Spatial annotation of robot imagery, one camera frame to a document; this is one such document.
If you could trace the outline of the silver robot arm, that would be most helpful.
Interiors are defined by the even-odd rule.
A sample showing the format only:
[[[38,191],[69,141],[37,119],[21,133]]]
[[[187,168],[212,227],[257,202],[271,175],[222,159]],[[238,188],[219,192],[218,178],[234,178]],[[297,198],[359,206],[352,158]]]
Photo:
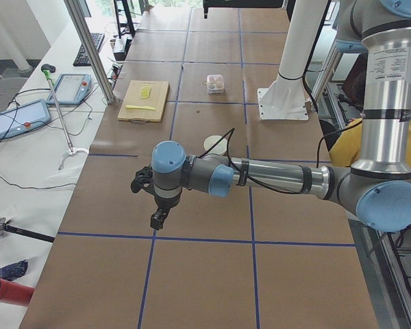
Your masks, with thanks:
[[[312,194],[341,205],[375,230],[411,224],[411,1],[341,1],[337,44],[368,51],[360,156],[350,167],[309,168],[230,156],[187,155],[175,141],[157,144],[151,183],[159,230],[184,189],[224,197],[233,184],[285,194]]]

